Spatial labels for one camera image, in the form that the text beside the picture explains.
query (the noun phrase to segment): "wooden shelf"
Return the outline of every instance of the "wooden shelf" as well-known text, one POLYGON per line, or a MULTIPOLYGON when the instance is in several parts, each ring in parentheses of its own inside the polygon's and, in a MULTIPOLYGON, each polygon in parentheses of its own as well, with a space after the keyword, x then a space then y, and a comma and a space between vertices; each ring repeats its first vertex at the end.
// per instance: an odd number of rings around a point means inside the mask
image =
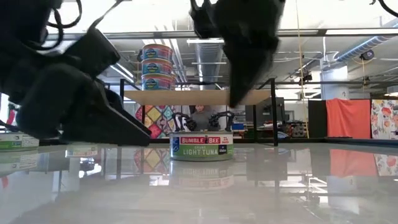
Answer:
MULTIPOLYGON (((252 90, 241 105, 256 105, 270 97, 269 90, 252 90)), ((228 105, 229 90, 125 91, 124 96, 141 105, 228 105)))

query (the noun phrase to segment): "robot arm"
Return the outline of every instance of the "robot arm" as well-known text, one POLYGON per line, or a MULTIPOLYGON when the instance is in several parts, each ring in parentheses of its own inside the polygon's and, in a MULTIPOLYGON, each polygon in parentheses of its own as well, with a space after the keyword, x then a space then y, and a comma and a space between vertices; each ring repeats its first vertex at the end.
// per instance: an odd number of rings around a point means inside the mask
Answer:
POLYGON ((174 125, 175 125, 175 131, 179 132, 179 131, 183 131, 184 128, 184 124, 182 123, 183 118, 185 118, 185 126, 190 130, 190 131, 194 131, 195 128, 197 128, 197 123, 196 121, 192 120, 191 117, 189 117, 189 115, 181 113, 181 112, 177 112, 174 113, 172 115, 173 117, 173 121, 174 121, 174 125), (180 124, 178 125, 177 123, 177 119, 176 117, 178 116, 178 120, 180 121, 180 124))
POLYGON ((38 139, 59 137, 62 141, 83 141, 146 146, 150 131, 123 110, 123 102, 107 90, 97 76, 120 55, 95 28, 64 54, 40 54, 51 10, 63 28, 57 8, 61 0, 3 0, 0 17, 4 35, 0 37, 0 91, 20 105, 18 129, 38 139))
POLYGON ((220 112, 220 113, 212 115, 211 118, 209 119, 209 126, 212 128, 217 128, 220 125, 218 123, 218 120, 224 116, 228 117, 227 122, 226 122, 225 131, 231 132, 231 127, 233 124, 235 114, 230 111, 224 111, 224 112, 220 112))
POLYGON ((231 64, 229 105, 235 107, 272 65, 285 0, 204 0, 201 7, 190 1, 197 36, 224 38, 231 64))

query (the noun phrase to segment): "person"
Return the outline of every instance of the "person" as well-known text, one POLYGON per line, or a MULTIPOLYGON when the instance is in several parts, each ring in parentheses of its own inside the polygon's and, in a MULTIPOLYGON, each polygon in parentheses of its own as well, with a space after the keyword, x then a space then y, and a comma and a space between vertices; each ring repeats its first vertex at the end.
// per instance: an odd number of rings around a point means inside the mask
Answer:
POLYGON ((196 121, 197 127, 193 131, 219 131, 220 127, 212 128, 209 125, 209 119, 213 112, 209 106, 196 105, 195 111, 191 114, 192 120, 196 121))

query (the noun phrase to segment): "black cable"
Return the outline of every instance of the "black cable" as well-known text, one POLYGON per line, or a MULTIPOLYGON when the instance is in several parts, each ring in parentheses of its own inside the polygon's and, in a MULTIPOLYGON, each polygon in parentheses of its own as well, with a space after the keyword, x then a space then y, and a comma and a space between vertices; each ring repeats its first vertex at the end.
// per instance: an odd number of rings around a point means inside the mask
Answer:
POLYGON ((398 13, 392 10, 390 7, 387 6, 387 4, 384 2, 384 0, 379 0, 381 7, 386 10, 389 14, 398 17, 398 13))
POLYGON ((13 133, 19 132, 19 128, 17 126, 7 124, 2 120, 0 120, 0 126, 4 126, 6 130, 13 132, 13 133))
POLYGON ((100 18, 96 19, 88 28, 88 30, 95 28, 104 18, 105 16, 112 11, 116 6, 122 3, 124 0, 117 0, 112 7, 110 7, 100 18))
POLYGON ((61 15, 58 12, 58 10, 56 10, 56 9, 53 9, 53 10, 54 10, 55 22, 58 24, 57 27, 56 27, 58 29, 58 39, 57 39, 56 43, 53 46, 50 46, 50 47, 43 47, 43 46, 37 45, 36 43, 33 43, 33 42, 27 42, 27 43, 25 43, 26 46, 28 46, 28 47, 30 47, 30 48, 32 48, 34 50, 52 50, 52 49, 58 47, 62 43, 62 40, 63 40, 63 28, 62 28, 62 22, 61 22, 61 15))
MULTIPOLYGON (((73 22, 71 22, 69 24, 62 24, 62 28, 64 28, 64 29, 71 28, 71 27, 76 26, 80 22, 81 15, 83 14, 83 7, 81 5, 81 0, 76 0, 76 3, 77 3, 78 10, 79 10, 79 16, 73 22)), ((53 27, 53 28, 58 28, 58 24, 53 24, 51 22, 49 22, 47 25, 50 27, 53 27)))

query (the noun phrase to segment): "colorful quilt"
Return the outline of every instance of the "colorful quilt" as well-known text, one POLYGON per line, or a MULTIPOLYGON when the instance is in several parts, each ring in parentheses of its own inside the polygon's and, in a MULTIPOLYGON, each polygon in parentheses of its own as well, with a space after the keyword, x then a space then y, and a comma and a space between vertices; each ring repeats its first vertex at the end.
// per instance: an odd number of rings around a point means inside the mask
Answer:
MULTIPOLYGON (((145 105, 145 126, 152 131, 151 138, 164 138, 174 130, 172 115, 175 113, 174 106, 151 106, 145 105)), ((142 118, 142 106, 135 113, 136 119, 142 118)))
POLYGON ((397 100, 372 100, 371 128, 374 139, 398 139, 397 100))

